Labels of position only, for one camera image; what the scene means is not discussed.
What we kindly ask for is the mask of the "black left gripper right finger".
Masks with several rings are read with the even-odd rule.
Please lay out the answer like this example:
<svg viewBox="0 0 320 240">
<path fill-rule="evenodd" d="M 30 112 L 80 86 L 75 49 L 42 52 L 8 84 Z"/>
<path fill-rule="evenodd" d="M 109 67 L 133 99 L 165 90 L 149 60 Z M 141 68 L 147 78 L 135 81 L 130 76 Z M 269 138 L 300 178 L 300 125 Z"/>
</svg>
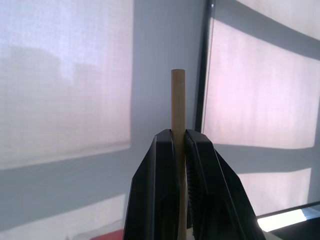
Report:
<svg viewBox="0 0 320 240">
<path fill-rule="evenodd" d="M 206 135 L 184 136 L 188 204 L 195 240 L 266 240 L 240 178 Z"/>
</svg>

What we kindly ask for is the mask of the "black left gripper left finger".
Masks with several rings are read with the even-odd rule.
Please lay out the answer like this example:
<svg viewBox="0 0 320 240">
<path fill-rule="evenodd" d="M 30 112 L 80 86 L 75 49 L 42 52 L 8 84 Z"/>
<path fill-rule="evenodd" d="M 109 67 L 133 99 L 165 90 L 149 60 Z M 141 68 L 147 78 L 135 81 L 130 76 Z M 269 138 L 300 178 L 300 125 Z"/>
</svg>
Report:
<svg viewBox="0 0 320 240">
<path fill-rule="evenodd" d="M 132 177 L 123 240 L 177 240 L 180 187 L 173 134 L 156 134 Z"/>
</svg>

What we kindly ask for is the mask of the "wooden chopstick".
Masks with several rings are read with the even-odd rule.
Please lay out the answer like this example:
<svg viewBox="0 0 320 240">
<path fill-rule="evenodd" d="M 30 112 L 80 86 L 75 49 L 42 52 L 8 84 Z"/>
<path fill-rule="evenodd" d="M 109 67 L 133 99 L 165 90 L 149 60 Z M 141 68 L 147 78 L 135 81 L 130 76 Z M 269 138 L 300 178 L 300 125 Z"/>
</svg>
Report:
<svg viewBox="0 0 320 240">
<path fill-rule="evenodd" d="M 171 71 L 171 131 L 176 155 L 179 183 L 179 223 L 177 240 L 187 240 L 186 161 L 184 150 L 185 127 L 185 70 Z"/>
</svg>

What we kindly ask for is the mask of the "red object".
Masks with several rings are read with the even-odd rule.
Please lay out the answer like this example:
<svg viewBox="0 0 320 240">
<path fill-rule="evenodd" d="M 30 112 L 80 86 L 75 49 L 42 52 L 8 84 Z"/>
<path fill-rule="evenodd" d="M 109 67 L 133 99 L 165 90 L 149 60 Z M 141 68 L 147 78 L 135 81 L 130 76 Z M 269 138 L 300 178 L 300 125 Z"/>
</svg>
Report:
<svg viewBox="0 0 320 240">
<path fill-rule="evenodd" d="M 95 236 L 90 240 L 123 240 L 123 234 L 124 234 L 124 230 L 118 229 L 112 232 L 108 232 L 106 234 Z"/>
</svg>

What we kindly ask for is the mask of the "dark window sill ledge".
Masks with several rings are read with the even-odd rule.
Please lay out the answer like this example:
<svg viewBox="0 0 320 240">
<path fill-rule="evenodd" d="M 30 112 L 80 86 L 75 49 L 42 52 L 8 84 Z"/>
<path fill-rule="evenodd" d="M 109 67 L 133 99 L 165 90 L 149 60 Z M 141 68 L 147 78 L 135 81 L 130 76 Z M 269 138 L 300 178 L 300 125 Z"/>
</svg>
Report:
<svg viewBox="0 0 320 240">
<path fill-rule="evenodd" d="M 257 217 L 266 240 L 320 240 L 320 201 Z"/>
</svg>

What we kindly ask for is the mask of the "white roller window blind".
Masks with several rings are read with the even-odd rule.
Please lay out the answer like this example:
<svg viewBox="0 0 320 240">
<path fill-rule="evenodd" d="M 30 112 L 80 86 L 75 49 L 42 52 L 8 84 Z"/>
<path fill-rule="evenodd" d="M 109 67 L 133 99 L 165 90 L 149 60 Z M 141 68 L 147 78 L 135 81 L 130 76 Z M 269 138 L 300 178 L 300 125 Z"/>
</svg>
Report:
<svg viewBox="0 0 320 240">
<path fill-rule="evenodd" d="M 131 145 L 134 0 L 0 0 L 0 170 Z"/>
<path fill-rule="evenodd" d="M 214 0 L 202 132 L 260 216 L 320 201 L 320 0 Z"/>
</svg>

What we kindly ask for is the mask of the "dark window frame post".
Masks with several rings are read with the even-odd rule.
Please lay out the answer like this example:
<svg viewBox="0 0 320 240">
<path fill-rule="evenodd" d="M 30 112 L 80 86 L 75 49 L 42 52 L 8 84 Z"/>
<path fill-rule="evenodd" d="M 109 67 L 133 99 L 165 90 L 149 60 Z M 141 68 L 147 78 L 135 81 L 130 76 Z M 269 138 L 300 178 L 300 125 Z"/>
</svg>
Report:
<svg viewBox="0 0 320 240">
<path fill-rule="evenodd" d="M 210 19 L 212 14 L 212 0 L 204 0 L 204 11 L 201 24 L 200 49 L 197 69 L 197 85 L 194 112 L 194 130 L 201 132 L 203 120 L 203 106 L 205 98 L 205 83 L 208 59 L 208 38 L 210 31 Z"/>
</svg>

